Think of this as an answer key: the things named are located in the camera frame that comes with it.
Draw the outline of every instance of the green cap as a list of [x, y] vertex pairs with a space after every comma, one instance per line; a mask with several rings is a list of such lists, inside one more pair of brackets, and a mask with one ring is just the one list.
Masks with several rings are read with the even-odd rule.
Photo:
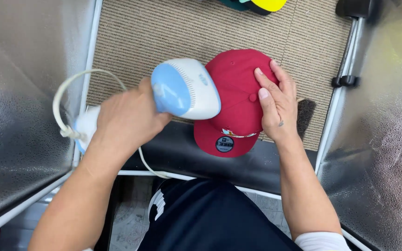
[[249, 8], [240, 3], [238, 0], [220, 0], [221, 3], [223, 3], [225, 6], [232, 8], [232, 9], [236, 9], [238, 11], [244, 11], [244, 10], [249, 10]]

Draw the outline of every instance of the tiled floor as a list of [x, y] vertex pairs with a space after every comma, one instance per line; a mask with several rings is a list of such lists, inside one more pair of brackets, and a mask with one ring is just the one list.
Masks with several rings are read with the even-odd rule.
[[[144, 234], [148, 230], [148, 204], [151, 198], [153, 177], [137, 176], [130, 191], [126, 191], [125, 201], [116, 214], [111, 235], [110, 251], [136, 250]], [[282, 212], [280, 200], [245, 193], [266, 215], [266, 217], [291, 237], [288, 225]]]

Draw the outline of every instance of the power cord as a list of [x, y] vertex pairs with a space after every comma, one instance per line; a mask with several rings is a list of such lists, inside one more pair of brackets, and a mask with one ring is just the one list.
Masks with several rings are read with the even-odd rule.
[[[52, 102], [52, 111], [54, 113], [55, 120], [60, 127], [60, 134], [63, 137], [69, 137], [71, 139], [77, 139], [77, 140], [78, 139], [85, 140], [87, 137], [86, 134], [79, 133], [78, 131], [76, 131], [72, 127], [70, 127], [70, 125], [65, 125], [63, 123], [63, 120], [60, 116], [60, 101], [63, 97], [64, 91], [68, 88], [68, 86], [75, 79], [77, 79], [78, 77], [81, 77], [84, 74], [92, 73], [92, 72], [102, 72], [102, 73], [106, 73], [106, 74], [110, 75], [119, 83], [119, 85], [122, 87], [122, 89], [126, 90], [125, 85], [122, 83], [122, 81], [118, 77], [116, 77], [113, 73], [111, 73], [109, 71], [101, 70], [101, 69], [91, 69], [91, 70], [81, 71], [81, 72], [73, 75], [72, 77], [68, 78], [67, 80], [65, 80], [62, 84], [60, 84], [60, 86], [57, 90], [57, 93], [54, 96], [54, 100]], [[148, 164], [145, 162], [144, 155], [142, 153], [142, 148], [139, 147], [138, 150], [139, 150], [139, 155], [141, 156], [142, 163], [151, 173], [153, 173], [154, 175], [156, 175], [158, 177], [164, 178], [164, 179], [170, 179], [170, 177], [167, 177], [162, 174], [158, 174], [157, 172], [153, 171], [153, 169], [151, 169], [148, 166]]]

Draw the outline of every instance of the yellow cap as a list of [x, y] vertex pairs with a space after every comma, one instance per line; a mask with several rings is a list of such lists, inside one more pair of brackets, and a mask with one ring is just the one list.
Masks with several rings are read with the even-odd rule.
[[282, 9], [283, 5], [286, 3], [286, 0], [251, 0], [251, 1], [258, 7], [271, 12]]

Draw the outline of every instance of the handheld steamer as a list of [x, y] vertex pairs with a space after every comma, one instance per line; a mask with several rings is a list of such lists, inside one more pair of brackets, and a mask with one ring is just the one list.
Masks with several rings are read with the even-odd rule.
[[[73, 126], [65, 125], [60, 117], [60, 100], [66, 88], [81, 75], [102, 72], [113, 77], [126, 90], [125, 85], [113, 73], [100, 69], [82, 71], [65, 80], [58, 88], [53, 100], [54, 117], [63, 137], [75, 139], [76, 146], [84, 154], [92, 135], [97, 130], [97, 117], [100, 106], [88, 107], [80, 114]], [[158, 112], [169, 112], [177, 117], [204, 120], [215, 117], [221, 110], [221, 101], [212, 78], [204, 66], [195, 59], [171, 59], [159, 64], [151, 75], [154, 101]], [[142, 149], [139, 148], [144, 165], [155, 175], [145, 162]]]

